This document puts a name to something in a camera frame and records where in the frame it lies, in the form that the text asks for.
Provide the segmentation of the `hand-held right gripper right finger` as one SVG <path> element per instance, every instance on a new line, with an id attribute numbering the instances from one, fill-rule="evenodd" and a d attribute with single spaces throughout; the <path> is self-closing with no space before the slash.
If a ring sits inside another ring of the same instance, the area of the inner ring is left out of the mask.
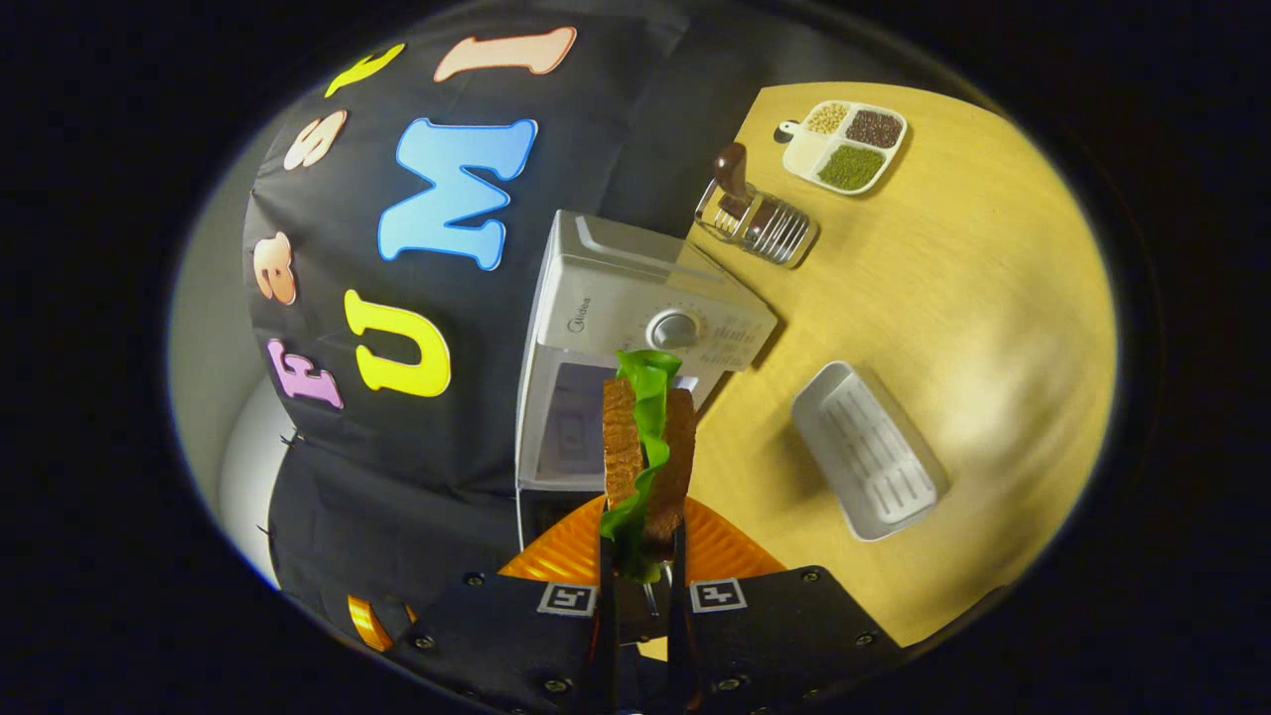
<path id="1" fill-rule="evenodd" d="M 902 664 L 902 646 L 826 566 L 780 564 L 700 500 L 684 517 L 667 659 L 685 714 L 825 714 Z"/>

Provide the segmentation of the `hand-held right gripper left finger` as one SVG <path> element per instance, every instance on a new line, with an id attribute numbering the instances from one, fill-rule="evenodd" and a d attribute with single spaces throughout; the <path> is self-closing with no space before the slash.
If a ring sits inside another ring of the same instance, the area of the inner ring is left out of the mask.
<path id="1" fill-rule="evenodd" d="M 619 629 L 610 549 L 597 526 L 604 507 L 601 497 L 582 502 L 580 532 L 563 533 L 559 519 L 557 538 L 540 537 L 582 549 L 587 574 L 464 573 L 386 648 L 386 660 L 466 714 L 616 712 Z"/>

